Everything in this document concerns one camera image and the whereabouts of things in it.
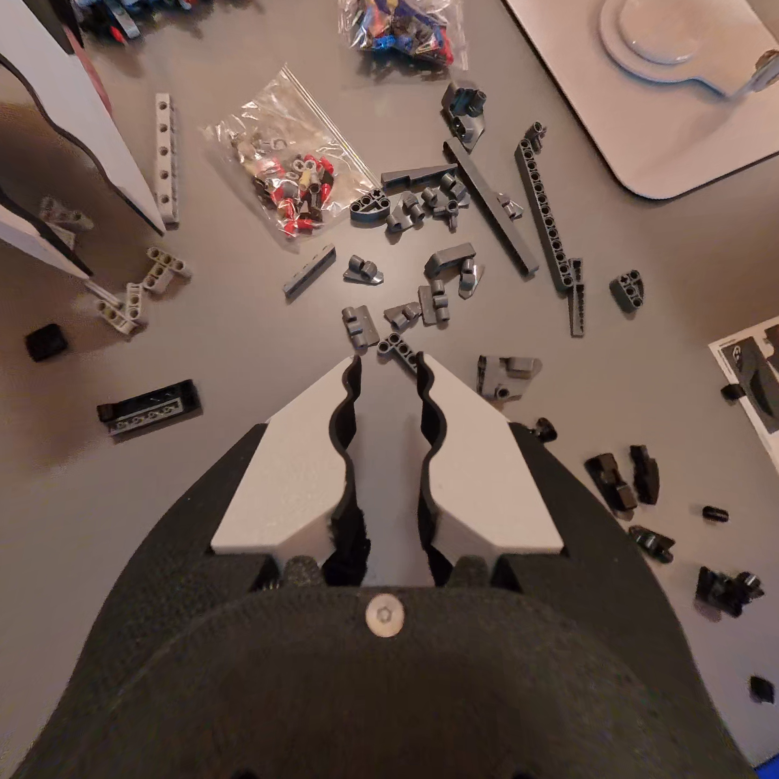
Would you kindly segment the clear bag of blue pieces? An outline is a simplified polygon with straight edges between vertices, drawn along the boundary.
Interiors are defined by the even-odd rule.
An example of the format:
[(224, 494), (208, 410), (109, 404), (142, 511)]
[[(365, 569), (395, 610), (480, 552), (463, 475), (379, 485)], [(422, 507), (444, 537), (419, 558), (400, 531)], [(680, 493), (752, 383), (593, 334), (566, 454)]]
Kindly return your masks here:
[(462, 1), (338, 1), (338, 31), (364, 54), (468, 70)]

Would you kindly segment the black smooth lego tile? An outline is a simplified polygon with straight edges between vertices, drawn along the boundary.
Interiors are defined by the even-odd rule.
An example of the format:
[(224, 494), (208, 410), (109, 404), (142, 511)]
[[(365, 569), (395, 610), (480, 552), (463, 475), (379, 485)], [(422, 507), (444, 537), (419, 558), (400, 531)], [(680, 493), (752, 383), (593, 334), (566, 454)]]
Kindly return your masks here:
[(24, 336), (26, 353), (35, 363), (57, 357), (69, 349), (69, 342), (57, 323), (49, 323)]

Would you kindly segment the group of small dark grey connectors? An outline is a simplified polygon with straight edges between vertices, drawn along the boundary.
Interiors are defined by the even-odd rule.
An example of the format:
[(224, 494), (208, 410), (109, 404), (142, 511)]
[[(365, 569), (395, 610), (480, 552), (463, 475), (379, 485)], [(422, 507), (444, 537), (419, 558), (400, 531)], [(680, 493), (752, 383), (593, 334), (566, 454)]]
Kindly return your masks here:
[[(496, 192), (496, 195), (512, 221), (522, 216), (522, 207), (510, 197), (500, 192)], [(404, 191), (394, 206), (391, 202), (390, 215), (386, 221), (379, 224), (385, 225), (389, 235), (398, 235), (415, 228), (430, 214), (434, 219), (444, 220), (449, 229), (456, 231), (459, 212), (470, 201), (470, 192), (459, 174), (448, 174), (437, 185), (426, 186), (421, 194)], [(459, 295), (463, 299), (472, 297), (483, 271), (474, 259), (465, 261), (460, 268), (454, 267), (460, 274)], [(387, 309), (384, 316), (396, 332), (404, 331), (420, 317), (425, 326), (438, 326), (450, 321), (449, 299), (440, 278), (442, 273), (433, 280), (426, 278), (427, 284), (418, 288), (417, 302)], [(356, 255), (349, 259), (344, 271), (344, 280), (352, 284), (377, 286), (383, 282), (383, 278), (375, 263)], [(365, 307), (346, 307), (342, 311), (342, 320), (356, 350), (367, 349), (379, 342)]]

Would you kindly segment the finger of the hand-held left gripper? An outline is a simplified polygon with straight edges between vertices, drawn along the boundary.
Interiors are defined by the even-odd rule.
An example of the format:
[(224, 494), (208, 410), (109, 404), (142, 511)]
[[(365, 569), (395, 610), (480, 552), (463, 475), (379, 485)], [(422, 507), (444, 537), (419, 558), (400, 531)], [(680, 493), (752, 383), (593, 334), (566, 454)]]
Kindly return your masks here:
[(151, 189), (64, 29), (52, 35), (25, 2), (2, 2), (1, 60), (48, 124), (78, 146), (112, 190), (164, 235)]
[(24, 254), (60, 269), (80, 280), (93, 272), (75, 254), (73, 247), (43, 219), (23, 209), (1, 190), (1, 239)]

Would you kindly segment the lego sticker sheet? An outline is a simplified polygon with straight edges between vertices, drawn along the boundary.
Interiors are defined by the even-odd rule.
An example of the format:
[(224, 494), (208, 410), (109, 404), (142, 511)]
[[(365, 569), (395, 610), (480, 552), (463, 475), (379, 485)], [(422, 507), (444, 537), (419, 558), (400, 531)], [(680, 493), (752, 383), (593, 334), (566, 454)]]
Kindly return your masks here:
[(778, 469), (778, 317), (708, 344), (726, 377), (721, 394), (741, 407)]

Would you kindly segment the clear bag of red pieces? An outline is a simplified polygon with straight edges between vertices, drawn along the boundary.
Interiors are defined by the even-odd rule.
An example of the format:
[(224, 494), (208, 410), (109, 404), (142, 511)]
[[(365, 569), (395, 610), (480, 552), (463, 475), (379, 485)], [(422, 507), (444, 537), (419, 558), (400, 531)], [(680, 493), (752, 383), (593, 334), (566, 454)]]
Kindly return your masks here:
[(207, 159), (281, 245), (326, 230), (379, 188), (354, 146), (289, 65), (201, 129)]

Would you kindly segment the white stand foot bracket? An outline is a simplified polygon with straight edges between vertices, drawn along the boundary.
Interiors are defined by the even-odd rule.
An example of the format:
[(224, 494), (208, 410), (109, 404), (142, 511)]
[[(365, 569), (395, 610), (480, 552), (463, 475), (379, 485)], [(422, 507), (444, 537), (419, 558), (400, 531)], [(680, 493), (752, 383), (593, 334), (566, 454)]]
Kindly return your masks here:
[(606, 1), (599, 34), (612, 60), (652, 83), (694, 81), (727, 99), (777, 83), (777, 40), (745, 1)]

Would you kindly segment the thin dark grey lego plate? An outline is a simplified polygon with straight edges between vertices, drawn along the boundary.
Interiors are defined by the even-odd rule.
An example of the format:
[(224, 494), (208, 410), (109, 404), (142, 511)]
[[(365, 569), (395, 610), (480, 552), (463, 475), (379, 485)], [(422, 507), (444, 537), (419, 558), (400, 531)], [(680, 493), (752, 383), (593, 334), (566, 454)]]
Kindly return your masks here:
[(299, 297), (307, 287), (334, 264), (335, 260), (336, 246), (332, 243), (324, 246), (309, 263), (298, 270), (284, 285), (285, 300), (291, 302)]

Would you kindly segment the dark grey panel piece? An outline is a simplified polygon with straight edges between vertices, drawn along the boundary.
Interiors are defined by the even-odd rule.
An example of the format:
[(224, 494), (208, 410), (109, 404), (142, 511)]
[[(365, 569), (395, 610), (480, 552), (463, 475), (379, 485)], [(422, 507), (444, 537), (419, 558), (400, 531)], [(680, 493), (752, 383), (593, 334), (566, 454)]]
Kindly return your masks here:
[(537, 357), (480, 355), (476, 392), (495, 403), (520, 400), (542, 367)]

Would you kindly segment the dark grey L-shaped beam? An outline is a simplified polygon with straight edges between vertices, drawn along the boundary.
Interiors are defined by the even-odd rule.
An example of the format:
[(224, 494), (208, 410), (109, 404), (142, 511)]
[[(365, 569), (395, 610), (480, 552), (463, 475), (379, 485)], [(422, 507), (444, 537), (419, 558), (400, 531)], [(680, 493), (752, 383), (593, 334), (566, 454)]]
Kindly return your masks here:
[(409, 374), (417, 377), (417, 352), (397, 333), (391, 333), (376, 345), (380, 365), (395, 362)]

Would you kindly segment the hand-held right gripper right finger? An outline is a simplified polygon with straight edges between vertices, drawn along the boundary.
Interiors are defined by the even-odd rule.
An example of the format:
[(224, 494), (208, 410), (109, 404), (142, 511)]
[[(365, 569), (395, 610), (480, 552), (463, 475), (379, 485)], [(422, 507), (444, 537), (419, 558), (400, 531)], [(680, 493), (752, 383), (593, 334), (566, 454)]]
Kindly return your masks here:
[(430, 446), (417, 505), (429, 566), (559, 554), (562, 536), (509, 420), (431, 355), (417, 354), (417, 392)]

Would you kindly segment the long dark grey smooth panel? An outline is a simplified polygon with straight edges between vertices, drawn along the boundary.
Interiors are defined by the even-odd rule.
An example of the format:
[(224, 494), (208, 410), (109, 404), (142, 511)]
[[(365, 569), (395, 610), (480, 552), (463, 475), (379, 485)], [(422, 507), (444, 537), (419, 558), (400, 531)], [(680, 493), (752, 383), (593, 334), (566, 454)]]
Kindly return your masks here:
[(456, 163), (464, 183), (481, 203), (480, 207), (490, 222), (493, 233), (508, 252), (520, 275), (525, 279), (532, 278), (539, 268), (534, 254), (521, 238), (504, 207), (499, 204), (497, 194), (478, 170), (462, 142), (450, 137), (443, 142), (443, 153)]

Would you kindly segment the group of small black pieces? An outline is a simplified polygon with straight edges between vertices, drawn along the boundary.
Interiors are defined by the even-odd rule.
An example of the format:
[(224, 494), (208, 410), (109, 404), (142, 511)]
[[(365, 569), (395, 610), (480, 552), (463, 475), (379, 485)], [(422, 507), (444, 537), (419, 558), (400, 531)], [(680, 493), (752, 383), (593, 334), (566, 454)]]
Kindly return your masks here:
[[(623, 479), (612, 453), (589, 458), (585, 467), (609, 510), (632, 517), (639, 502), (652, 506), (657, 504), (660, 479), (657, 461), (648, 453), (647, 446), (631, 445), (629, 453), (634, 467), (633, 487)], [(673, 562), (674, 539), (640, 525), (631, 525), (627, 535), (648, 559), (664, 565)], [(752, 572), (731, 575), (707, 566), (699, 569), (695, 599), (719, 613), (737, 618), (745, 606), (763, 596), (762, 582)]]

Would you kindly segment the light grey L-shaped beam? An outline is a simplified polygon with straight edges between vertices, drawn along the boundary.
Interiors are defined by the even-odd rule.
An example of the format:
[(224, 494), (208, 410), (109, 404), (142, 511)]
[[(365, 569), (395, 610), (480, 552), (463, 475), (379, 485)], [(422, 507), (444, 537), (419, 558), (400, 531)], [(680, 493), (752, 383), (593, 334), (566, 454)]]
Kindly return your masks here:
[(100, 298), (95, 309), (98, 316), (122, 336), (134, 336), (148, 326), (146, 289), (141, 284), (127, 284), (122, 299)]

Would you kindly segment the dark grey panel with pin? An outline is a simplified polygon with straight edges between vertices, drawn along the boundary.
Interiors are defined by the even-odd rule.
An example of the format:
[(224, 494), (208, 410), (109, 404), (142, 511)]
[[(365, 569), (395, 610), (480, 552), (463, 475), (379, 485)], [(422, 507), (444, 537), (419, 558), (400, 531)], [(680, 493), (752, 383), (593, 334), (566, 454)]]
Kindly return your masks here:
[(484, 132), (486, 93), (467, 81), (450, 81), (442, 98), (442, 113), (453, 135), (471, 153)]

